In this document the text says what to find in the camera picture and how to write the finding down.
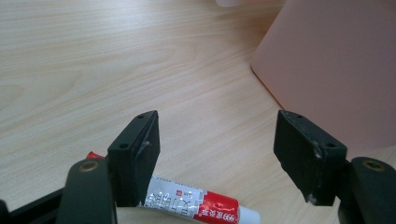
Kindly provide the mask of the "red and white ointment tube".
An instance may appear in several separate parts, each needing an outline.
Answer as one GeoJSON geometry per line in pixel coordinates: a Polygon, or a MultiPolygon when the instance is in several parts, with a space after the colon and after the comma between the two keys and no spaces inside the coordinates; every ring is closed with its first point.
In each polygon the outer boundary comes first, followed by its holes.
{"type": "Polygon", "coordinates": [[[231,197],[152,175],[144,204],[206,224],[261,224],[258,212],[231,197]]]}

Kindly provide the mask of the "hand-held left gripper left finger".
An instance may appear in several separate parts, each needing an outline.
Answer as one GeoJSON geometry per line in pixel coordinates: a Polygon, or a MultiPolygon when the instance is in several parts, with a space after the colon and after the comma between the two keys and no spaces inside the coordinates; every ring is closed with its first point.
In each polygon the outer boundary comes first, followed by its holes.
{"type": "Polygon", "coordinates": [[[136,116],[107,149],[117,207],[144,204],[161,151],[156,110],[136,116]]]}

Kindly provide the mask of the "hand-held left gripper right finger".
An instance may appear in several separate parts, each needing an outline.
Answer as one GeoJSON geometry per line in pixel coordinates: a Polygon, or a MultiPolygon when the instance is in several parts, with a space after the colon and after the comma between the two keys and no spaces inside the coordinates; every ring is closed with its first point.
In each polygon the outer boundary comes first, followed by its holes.
{"type": "Polygon", "coordinates": [[[307,203],[331,206],[347,147],[306,117],[279,110],[274,153],[307,203]]]}

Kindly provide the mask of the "pink board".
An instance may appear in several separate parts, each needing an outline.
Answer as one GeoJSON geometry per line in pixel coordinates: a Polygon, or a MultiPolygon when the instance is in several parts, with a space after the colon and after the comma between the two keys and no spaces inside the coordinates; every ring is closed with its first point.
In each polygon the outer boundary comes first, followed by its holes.
{"type": "Polygon", "coordinates": [[[350,154],[396,146],[396,0],[287,0],[251,68],[350,154]]]}

